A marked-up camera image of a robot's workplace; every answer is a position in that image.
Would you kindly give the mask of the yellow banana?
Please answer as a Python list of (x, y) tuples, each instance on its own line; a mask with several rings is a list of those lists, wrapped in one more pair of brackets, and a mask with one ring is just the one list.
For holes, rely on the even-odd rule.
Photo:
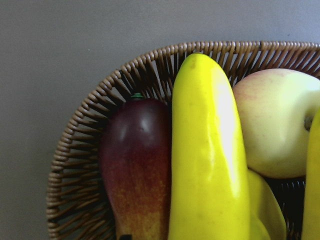
[(302, 240), (320, 238), (320, 113), (312, 120), (306, 161)]
[(172, 93), (170, 240), (247, 240), (250, 200), (240, 117), (220, 65), (189, 55)]

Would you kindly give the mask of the brown wicker basket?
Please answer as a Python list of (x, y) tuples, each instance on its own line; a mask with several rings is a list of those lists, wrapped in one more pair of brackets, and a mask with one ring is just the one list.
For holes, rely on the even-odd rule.
[(57, 144), (48, 176), (51, 240), (113, 240), (114, 216), (98, 166), (109, 117), (134, 93), (170, 104), (184, 59), (201, 52), (219, 63), (232, 85), (264, 69), (320, 75), (320, 45), (301, 41), (193, 41), (142, 54), (113, 71), (74, 112)]

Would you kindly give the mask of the red yellow mango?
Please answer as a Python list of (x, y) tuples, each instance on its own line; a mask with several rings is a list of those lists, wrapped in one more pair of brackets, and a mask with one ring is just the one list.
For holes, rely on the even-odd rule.
[(171, 144), (170, 111), (160, 100), (135, 93), (109, 119), (98, 162), (118, 239), (167, 239)]

